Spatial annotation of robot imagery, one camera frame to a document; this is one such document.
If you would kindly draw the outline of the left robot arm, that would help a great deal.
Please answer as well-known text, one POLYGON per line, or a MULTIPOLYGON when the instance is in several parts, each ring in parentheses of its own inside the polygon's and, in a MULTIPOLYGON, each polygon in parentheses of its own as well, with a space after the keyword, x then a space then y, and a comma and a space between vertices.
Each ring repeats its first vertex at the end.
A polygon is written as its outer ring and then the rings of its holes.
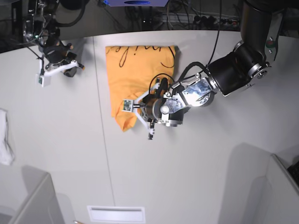
POLYGON ((178 126, 190 107, 207 106, 217 92, 227 96, 252 79, 262 78, 277 57, 287 9, 298 7, 296 0, 244 1, 241 40, 233 51, 207 65, 190 63, 174 83, 163 78, 157 88, 150 87, 138 119, 150 129, 156 123, 178 126))

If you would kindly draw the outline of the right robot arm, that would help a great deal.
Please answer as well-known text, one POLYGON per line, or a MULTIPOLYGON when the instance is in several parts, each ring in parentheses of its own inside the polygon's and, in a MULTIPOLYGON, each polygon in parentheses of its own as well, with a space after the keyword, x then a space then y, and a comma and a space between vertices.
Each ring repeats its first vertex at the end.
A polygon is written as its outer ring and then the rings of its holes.
POLYGON ((59 0, 30 0, 28 15, 24 24, 23 36, 27 43, 38 46, 41 55, 38 76, 51 77, 62 72, 67 77, 73 77, 77 69, 85 69, 84 65, 76 60, 77 55, 72 53, 73 44, 63 44, 60 39, 60 28, 68 28, 77 24, 84 15, 86 2, 80 0, 80 12, 77 18, 69 23, 60 23, 56 20, 56 10, 59 0))

